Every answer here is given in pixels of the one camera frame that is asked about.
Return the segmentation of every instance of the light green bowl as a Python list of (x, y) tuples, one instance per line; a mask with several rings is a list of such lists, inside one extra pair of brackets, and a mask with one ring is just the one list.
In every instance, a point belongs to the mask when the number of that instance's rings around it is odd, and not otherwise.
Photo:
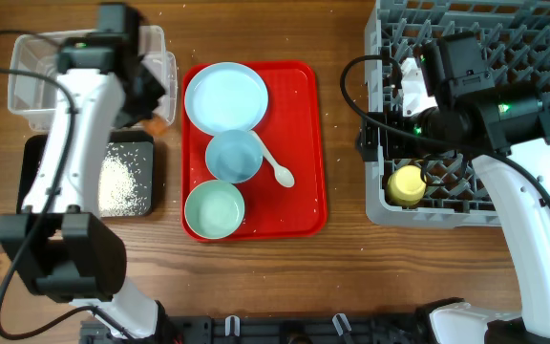
[(235, 185), (209, 181), (195, 187), (184, 207), (186, 223), (205, 239), (221, 239), (234, 233), (245, 215), (245, 202)]

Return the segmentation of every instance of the wooden table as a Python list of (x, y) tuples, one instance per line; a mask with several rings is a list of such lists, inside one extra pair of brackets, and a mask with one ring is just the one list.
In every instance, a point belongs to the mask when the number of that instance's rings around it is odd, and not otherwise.
[[(52, 2), (25, 0), (19, 6), (0, 0), (0, 29), (94, 26), (96, 1), (46, 5)], [(198, 63), (299, 59), (314, 69), (320, 98), (329, 214), (324, 229), (311, 238), (194, 242), (180, 228), (180, 122), (159, 140), (167, 152), (166, 176), (160, 176), (166, 185), (163, 201), (145, 219), (107, 224), (124, 240), (128, 274), (170, 314), (368, 314), (411, 311), (451, 296), (496, 310), (520, 307), (499, 228), (394, 228), (376, 226), (365, 214), (364, 166), (352, 144), (359, 119), (341, 97), (338, 80), (347, 62), (364, 51), (374, 1), (144, 0), (136, 5), (164, 28), (179, 78)], [(14, 39), (0, 38), (0, 66), (10, 65)], [(366, 106), (362, 80), (358, 68), (349, 76), (349, 91)], [(23, 118), (7, 110), (7, 85), (0, 75), (0, 214), (14, 211), (23, 146), (33, 135)], [(0, 248), (0, 282), (9, 263)], [(9, 331), (20, 332), (69, 308), (30, 296), (14, 278), (3, 319)], [(75, 343), (79, 321), (87, 317), (77, 315), (28, 342)]]

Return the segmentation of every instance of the gray plastic basket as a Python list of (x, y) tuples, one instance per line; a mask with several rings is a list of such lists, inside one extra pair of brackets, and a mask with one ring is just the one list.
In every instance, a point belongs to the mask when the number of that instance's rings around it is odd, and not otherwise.
[[(443, 35), (472, 31), (483, 49), (497, 84), (532, 80), (550, 109), (550, 2), (538, 1), (408, 1), (377, 0), (365, 28), (365, 54), (389, 54), (398, 62), (412, 56), (414, 48)], [(381, 61), (365, 62), (370, 111), (397, 109), (383, 79), (391, 67)], [(429, 179), (440, 182), (458, 173), (461, 157), (433, 161)], [(377, 146), (377, 161), (365, 162), (367, 215), (376, 224), (453, 228), (499, 226), (487, 191), (468, 168), (462, 182), (428, 187), (418, 207), (388, 204), (387, 179), (393, 171), (415, 164), (412, 160), (387, 161)]]

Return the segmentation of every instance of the white spoon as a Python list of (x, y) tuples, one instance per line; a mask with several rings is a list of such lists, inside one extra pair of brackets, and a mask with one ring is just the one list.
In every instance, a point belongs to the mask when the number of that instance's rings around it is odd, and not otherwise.
[(249, 134), (251, 134), (260, 144), (261, 148), (263, 149), (263, 155), (266, 158), (266, 160), (273, 166), (273, 170), (275, 170), (275, 179), (279, 184), (281, 184), (284, 187), (292, 187), (294, 186), (294, 176), (292, 176), (292, 172), (288, 170), (287, 168), (279, 165), (275, 158), (271, 155), (271, 153), (268, 151), (266, 146), (264, 145), (264, 142), (260, 140), (260, 137), (256, 132), (253, 130), (249, 131)]

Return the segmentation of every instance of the clear plastic bin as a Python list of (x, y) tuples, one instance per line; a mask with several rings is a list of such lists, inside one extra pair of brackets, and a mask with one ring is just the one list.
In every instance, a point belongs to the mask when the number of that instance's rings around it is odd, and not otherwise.
[[(55, 41), (84, 36), (93, 30), (42, 33)], [(166, 51), (164, 32), (159, 26), (140, 28), (139, 49), (147, 51), (143, 63), (160, 80), (166, 94), (159, 100), (155, 114), (171, 125), (176, 115), (178, 98), (178, 69), (172, 53)], [(19, 69), (56, 77), (56, 49), (48, 43), (21, 35), (14, 43), (11, 69)], [(8, 109), (23, 116), (34, 131), (48, 131), (53, 120), (56, 88), (33, 77), (10, 75), (8, 79)]]

